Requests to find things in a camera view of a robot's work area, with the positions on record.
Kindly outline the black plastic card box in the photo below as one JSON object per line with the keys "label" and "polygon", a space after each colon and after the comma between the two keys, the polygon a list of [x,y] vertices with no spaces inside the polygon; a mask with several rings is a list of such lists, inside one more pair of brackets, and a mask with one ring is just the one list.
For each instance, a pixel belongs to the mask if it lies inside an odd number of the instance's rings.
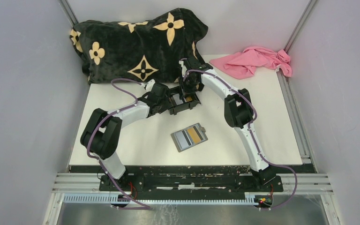
{"label": "black plastic card box", "polygon": [[169,108],[170,115],[176,115],[184,110],[192,110],[198,104],[201,103],[198,96],[195,93],[189,95],[183,95],[180,86],[170,88],[168,91],[169,101],[172,104]]}

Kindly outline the gold black-stripe credit card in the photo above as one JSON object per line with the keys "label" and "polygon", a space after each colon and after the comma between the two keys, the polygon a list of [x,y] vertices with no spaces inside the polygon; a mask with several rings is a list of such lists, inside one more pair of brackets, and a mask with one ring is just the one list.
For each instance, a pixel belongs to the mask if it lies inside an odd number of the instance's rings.
{"label": "gold black-stripe credit card", "polygon": [[192,140],[192,142],[194,144],[198,144],[203,140],[203,138],[196,126],[192,126],[192,127],[188,128],[187,132],[190,136],[190,139]]}

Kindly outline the stack of cards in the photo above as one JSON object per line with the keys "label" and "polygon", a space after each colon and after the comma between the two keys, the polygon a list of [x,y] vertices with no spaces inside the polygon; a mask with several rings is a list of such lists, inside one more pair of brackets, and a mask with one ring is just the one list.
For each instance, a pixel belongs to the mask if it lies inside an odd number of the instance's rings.
{"label": "stack of cards", "polygon": [[172,95],[170,100],[174,106],[180,106],[182,104],[190,104],[194,102],[192,97],[180,97],[179,94]]}

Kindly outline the grey leather card holder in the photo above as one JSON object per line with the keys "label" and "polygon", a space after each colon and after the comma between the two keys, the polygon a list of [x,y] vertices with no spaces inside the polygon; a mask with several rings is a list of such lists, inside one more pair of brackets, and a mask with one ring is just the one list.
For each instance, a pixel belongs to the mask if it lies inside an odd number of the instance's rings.
{"label": "grey leather card holder", "polygon": [[[200,132],[200,134],[201,134],[201,136],[202,136],[202,138],[203,138],[203,140],[202,140],[200,143],[198,143],[198,144],[194,144],[194,143],[192,142],[192,140],[190,139],[190,136],[189,136],[189,134],[188,134],[188,132],[187,132],[187,129],[190,128],[190,127],[192,127],[192,126],[196,126],[196,127],[197,127],[198,131]],[[203,142],[205,142],[205,141],[208,140],[207,135],[206,135],[206,130],[205,130],[204,127],[201,126],[200,123],[193,124],[193,125],[188,126],[188,127],[184,128],[184,129],[181,129],[181,130],[179,130],[179,131],[182,131],[182,130],[185,130],[185,131],[187,132],[188,137],[189,137],[190,141],[192,142],[192,146],[189,147],[189,148],[187,148],[187,149],[185,149],[185,150],[188,150],[188,149],[190,149],[190,148],[192,148],[192,147],[194,147],[194,146],[197,146],[197,145],[199,145],[199,144],[201,144],[201,143],[203,143]],[[172,140],[173,140],[173,142],[174,142],[174,144],[175,144],[175,147],[176,147],[177,151],[178,151],[178,152],[183,152],[183,151],[185,151],[185,150],[180,151],[180,149],[179,149],[179,147],[178,147],[178,144],[177,144],[177,140],[176,140],[176,138],[175,138],[175,136],[174,136],[174,134],[175,134],[176,132],[171,133],[171,138],[172,138]]]}

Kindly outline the white silver credit card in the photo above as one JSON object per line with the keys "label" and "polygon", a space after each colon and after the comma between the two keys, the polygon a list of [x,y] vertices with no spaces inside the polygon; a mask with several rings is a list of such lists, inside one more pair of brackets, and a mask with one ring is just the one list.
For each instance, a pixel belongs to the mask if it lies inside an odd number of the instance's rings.
{"label": "white silver credit card", "polygon": [[190,141],[188,134],[185,130],[176,132],[174,136],[177,140],[180,151],[183,151],[192,146],[192,142]]}

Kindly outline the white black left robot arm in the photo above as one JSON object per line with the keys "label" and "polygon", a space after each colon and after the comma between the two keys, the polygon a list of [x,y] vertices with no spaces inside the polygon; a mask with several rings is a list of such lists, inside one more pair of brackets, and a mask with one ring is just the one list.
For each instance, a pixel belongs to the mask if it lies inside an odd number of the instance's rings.
{"label": "white black left robot arm", "polygon": [[126,167],[121,162],[116,149],[122,128],[139,120],[147,119],[171,108],[170,89],[162,83],[149,82],[143,87],[147,92],[141,97],[112,85],[119,91],[130,95],[132,103],[111,111],[95,109],[80,138],[88,157],[98,161],[104,172],[111,178],[111,185],[119,191],[128,187]]}

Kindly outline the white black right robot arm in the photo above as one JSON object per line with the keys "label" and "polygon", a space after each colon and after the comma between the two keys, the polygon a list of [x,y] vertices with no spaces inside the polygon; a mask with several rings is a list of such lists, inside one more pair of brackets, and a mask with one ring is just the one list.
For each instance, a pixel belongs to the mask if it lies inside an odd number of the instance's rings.
{"label": "white black right robot arm", "polygon": [[238,89],[224,80],[208,63],[202,64],[194,58],[180,59],[181,75],[179,83],[184,93],[199,90],[199,86],[214,91],[224,102],[224,118],[239,135],[249,158],[252,170],[252,186],[257,191],[264,191],[275,178],[262,146],[257,138],[254,121],[257,112],[251,103],[247,89]]}

